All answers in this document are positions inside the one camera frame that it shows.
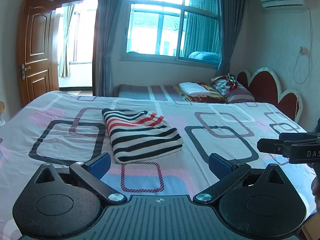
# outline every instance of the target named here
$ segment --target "metal screw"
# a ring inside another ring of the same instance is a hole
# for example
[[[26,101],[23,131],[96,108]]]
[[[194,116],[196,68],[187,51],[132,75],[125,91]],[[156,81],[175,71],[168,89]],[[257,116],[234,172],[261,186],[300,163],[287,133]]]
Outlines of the metal screw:
[[[113,194],[110,194],[110,195],[108,196],[108,199],[110,199],[111,201],[116,201],[116,202],[118,202],[118,201],[121,201],[121,200],[124,199],[124,195],[119,194],[119,193],[113,193]]]
[[[196,196],[196,199],[202,202],[209,201],[211,199],[211,195],[207,193],[200,193]]]

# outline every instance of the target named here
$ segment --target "door handle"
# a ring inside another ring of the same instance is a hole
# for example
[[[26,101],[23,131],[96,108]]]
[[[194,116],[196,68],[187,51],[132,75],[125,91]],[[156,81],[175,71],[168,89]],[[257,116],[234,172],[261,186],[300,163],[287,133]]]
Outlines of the door handle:
[[[22,77],[22,80],[25,80],[26,79],[26,75],[25,75],[25,71],[26,70],[30,70],[31,67],[25,67],[24,64],[21,65],[20,67],[20,70],[21,70],[21,77]]]

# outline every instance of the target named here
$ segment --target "window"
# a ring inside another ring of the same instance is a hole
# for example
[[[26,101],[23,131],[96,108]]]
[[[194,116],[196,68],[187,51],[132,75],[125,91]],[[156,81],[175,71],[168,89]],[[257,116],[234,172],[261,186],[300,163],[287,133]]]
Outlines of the window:
[[[127,8],[124,59],[218,65],[217,0],[127,0]]]
[[[84,0],[75,5],[68,38],[68,55],[71,64],[92,62],[97,7],[98,0]],[[56,10],[61,14],[58,32],[58,61],[60,61],[63,48],[63,11],[63,7]]]

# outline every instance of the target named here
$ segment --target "power cord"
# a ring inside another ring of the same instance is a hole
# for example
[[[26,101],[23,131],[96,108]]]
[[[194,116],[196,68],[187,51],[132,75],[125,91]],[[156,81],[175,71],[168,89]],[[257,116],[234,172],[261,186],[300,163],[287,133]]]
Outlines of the power cord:
[[[296,60],[296,63],[294,65],[294,70],[293,70],[293,79],[294,81],[299,85],[299,91],[298,91],[298,97],[297,97],[297,104],[296,104],[296,112],[295,112],[295,115],[297,114],[298,112],[298,101],[299,101],[299,96],[300,96],[300,89],[301,89],[301,85],[304,84],[307,79],[309,78],[310,76],[310,72],[311,72],[311,57],[312,57],[312,50],[313,50],[313,25],[312,25],[312,17],[311,17],[311,10],[310,8],[308,7],[308,10],[309,10],[309,19],[310,19],[310,50],[309,50],[309,61],[308,61],[308,75],[307,77],[305,78],[304,81],[302,82],[298,82],[296,80],[296,77],[295,77],[295,72],[296,72],[296,68],[297,68],[297,63],[299,61],[299,73],[300,73],[300,80],[302,79],[302,75],[301,75],[301,62],[300,62],[300,52],[298,54],[298,57],[297,57],[297,60]]]

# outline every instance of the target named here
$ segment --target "doorway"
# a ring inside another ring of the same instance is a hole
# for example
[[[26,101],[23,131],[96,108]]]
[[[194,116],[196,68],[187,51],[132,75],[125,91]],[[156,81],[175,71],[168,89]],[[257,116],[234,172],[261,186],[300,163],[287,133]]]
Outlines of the doorway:
[[[82,0],[63,4],[56,9],[60,14],[58,31],[58,82],[60,91],[72,94],[92,95],[92,56],[94,45],[94,27],[98,0]],[[72,9],[71,20],[66,24],[64,17]],[[69,63],[68,75],[63,77],[61,60]]]

